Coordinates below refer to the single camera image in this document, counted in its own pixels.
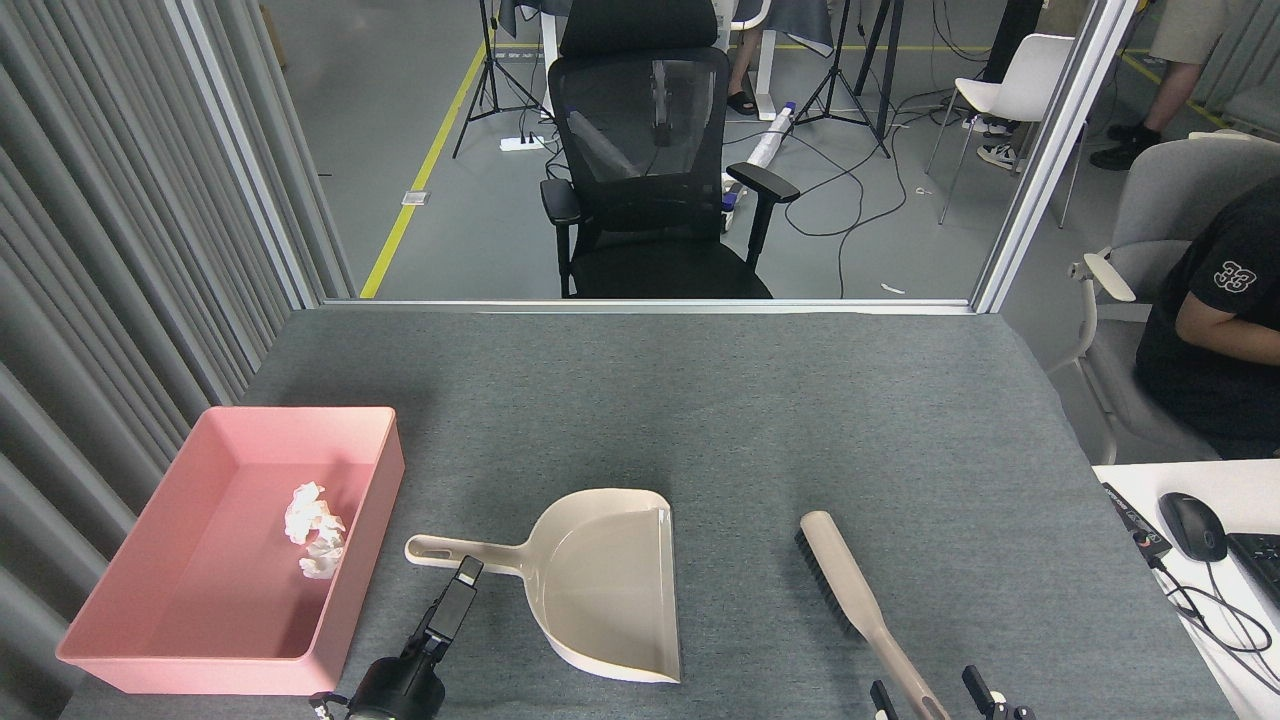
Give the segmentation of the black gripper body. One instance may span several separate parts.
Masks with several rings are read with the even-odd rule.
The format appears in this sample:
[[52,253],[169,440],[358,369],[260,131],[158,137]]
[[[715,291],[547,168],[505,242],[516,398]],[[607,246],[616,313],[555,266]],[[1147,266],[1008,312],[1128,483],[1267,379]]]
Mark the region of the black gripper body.
[[348,719],[434,719],[445,698],[430,657],[375,661],[348,702]]

